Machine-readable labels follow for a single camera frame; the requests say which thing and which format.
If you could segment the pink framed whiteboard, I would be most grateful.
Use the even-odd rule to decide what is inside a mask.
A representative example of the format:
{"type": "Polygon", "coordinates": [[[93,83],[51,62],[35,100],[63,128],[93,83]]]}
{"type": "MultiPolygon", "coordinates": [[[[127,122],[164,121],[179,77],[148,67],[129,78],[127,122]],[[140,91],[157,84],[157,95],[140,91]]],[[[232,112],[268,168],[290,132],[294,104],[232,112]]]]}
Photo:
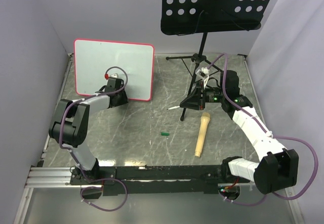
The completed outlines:
{"type": "Polygon", "coordinates": [[[74,41],[75,90],[91,95],[107,83],[105,74],[128,79],[125,91],[130,100],[150,101],[154,72],[153,45],[104,40],[74,41]]]}

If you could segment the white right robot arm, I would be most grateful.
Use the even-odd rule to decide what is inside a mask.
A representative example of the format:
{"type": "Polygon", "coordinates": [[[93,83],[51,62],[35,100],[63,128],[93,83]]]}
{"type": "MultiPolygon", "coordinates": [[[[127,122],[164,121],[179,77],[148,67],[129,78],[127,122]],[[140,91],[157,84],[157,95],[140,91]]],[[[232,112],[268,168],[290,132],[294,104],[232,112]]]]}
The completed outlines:
{"type": "Polygon", "coordinates": [[[221,75],[221,85],[209,88],[209,70],[197,69],[193,91],[180,103],[183,109],[203,110],[206,103],[220,103],[229,118],[244,132],[259,162],[242,157],[228,157],[222,161],[221,177],[225,182],[244,178],[255,183],[263,194],[289,188],[297,183],[299,156],[295,150],[286,149],[260,120],[250,100],[240,93],[239,78],[229,70],[221,75]]]}

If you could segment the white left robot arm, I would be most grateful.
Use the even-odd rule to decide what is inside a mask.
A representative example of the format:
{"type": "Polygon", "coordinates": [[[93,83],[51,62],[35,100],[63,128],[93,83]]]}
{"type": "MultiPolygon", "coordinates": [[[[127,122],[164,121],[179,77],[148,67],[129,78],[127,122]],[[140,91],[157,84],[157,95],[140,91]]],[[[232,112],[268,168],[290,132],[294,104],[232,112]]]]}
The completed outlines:
{"type": "Polygon", "coordinates": [[[86,137],[89,117],[102,110],[128,103],[123,79],[108,78],[107,84],[95,94],[79,100],[61,99],[49,127],[49,136],[75,161],[76,175],[88,184],[100,178],[98,159],[91,153],[86,137]]]}

